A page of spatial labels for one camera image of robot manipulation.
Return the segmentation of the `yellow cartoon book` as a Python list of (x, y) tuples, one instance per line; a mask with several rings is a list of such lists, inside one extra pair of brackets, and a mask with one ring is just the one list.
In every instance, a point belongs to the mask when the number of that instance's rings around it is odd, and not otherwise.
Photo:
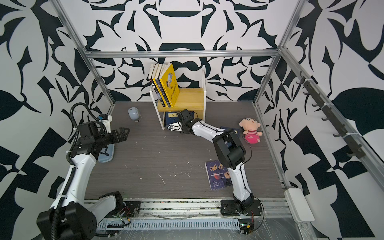
[(163, 102), (162, 105), (164, 107), (168, 108), (168, 107), (170, 107), (170, 104), (169, 104), (168, 98), (166, 96), (166, 93), (165, 93), (163, 86), (161, 84), (161, 81), (160, 81), (160, 73), (161, 73), (162, 67), (163, 67), (163, 64), (155, 64), (152, 79), (153, 79), (154, 84), (158, 90), (158, 93), (160, 94), (160, 96), (162, 98), (162, 102)]
[(171, 108), (176, 105), (177, 98), (179, 96), (180, 90), (177, 83), (177, 78), (175, 70), (172, 63), (163, 64), (160, 80), (165, 89), (168, 100), (171, 104)]

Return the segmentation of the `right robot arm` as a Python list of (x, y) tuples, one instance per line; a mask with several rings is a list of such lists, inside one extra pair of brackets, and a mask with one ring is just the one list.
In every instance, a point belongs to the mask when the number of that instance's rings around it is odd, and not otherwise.
[(224, 180), (232, 189), (232, 203), (222, 214), (246, 216), (256, 206), (245, 163), (252, 147), (234, 130), (211, 126), (190, 111), (177, 113), (175, 131), (162, 129), (150, 110), (135, 122), (124, 103), (112, 114), (112, 127), (130, 129), (125, 142), (116, 144), (113, 190), (133, 199), (210, 198), (206, 162), (225, 168)]

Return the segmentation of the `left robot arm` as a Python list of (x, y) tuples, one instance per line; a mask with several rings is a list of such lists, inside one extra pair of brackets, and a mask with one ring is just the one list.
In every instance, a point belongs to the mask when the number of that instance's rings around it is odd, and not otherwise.
[(106, 114), (98, 117), (91, 114), (91, 122), (77, 124), (74, 111), (78, 106), (90, 111), (84, 103), (76, 103), (70, 109), (75, 138), (66, 154), (70, 168), (64, 185), (50, 209), (37, 218), (45, 240), (106, 238), (106, 234), (97, 233), (98, 224), (107, 215), (119, 214), (126, 206), (118, 191), (101, 196), (90, 208), (84, 205), (87, 185), (99, 155), (105, 155), (108, 146), (126, 141), (130, 129), (111, 130), (112, 117)]

